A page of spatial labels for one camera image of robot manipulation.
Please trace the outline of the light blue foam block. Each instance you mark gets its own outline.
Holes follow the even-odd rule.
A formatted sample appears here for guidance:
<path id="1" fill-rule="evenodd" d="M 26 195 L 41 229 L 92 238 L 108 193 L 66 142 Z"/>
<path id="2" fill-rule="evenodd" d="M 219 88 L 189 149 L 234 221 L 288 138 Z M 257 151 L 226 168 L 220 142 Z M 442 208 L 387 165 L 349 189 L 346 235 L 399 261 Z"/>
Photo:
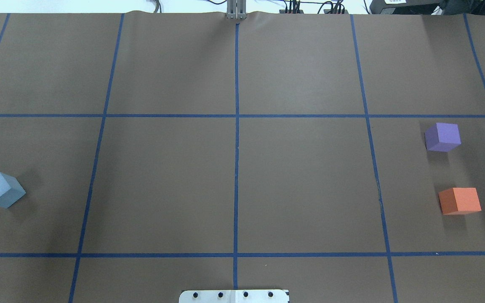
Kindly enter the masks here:
<path id="1" fill-rule="evenodd" d="M 0 172 L 0 207 L 8 209 L 26 194 L 19 181 Z"/>

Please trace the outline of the purple foam block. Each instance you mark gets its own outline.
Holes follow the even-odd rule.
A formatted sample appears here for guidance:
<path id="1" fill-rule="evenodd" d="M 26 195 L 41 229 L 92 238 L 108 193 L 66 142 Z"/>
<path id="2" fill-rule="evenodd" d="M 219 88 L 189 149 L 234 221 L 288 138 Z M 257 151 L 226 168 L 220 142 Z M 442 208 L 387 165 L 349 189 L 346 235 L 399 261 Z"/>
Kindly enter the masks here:
<path id="1" fill-rule="evenodd" d="M 424 132 L 426 150 L 450 152 L 462 144 L 459 126 L 456 123 L 437 122 Z"/>

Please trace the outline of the orange foam block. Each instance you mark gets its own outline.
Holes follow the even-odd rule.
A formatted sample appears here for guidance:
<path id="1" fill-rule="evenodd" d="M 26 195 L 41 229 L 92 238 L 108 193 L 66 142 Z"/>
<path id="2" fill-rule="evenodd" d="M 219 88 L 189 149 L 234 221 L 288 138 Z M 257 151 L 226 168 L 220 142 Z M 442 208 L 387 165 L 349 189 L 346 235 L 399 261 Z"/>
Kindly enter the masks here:
<path id="1" fill-rule="evenodd" d="M 476 188 L 449 188 L 438 194 L 443 215 L 466 215 L 482 211 Z"/>

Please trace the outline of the grey aluminium frame post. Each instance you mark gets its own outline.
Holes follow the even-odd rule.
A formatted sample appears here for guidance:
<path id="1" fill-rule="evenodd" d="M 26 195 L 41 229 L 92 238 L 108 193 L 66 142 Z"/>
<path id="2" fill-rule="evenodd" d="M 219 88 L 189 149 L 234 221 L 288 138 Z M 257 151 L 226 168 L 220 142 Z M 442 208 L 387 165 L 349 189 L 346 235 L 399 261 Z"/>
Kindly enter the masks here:
<path id="1" fill-rule="evenodd" d="M 246 0 L 227 0 L 227 19 L 244 20 L 248 17 Z"/>

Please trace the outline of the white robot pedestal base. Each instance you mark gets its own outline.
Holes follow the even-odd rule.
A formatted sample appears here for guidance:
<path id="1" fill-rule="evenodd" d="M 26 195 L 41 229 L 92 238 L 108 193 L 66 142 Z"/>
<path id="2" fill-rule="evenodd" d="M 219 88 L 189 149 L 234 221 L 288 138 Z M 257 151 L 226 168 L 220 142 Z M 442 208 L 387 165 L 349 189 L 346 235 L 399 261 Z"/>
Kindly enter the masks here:
<path id="1" fill-rule="evenodd" d="M 289 303 L 288 290 L 188 290 L 181 292 L 179 303 Z"/>

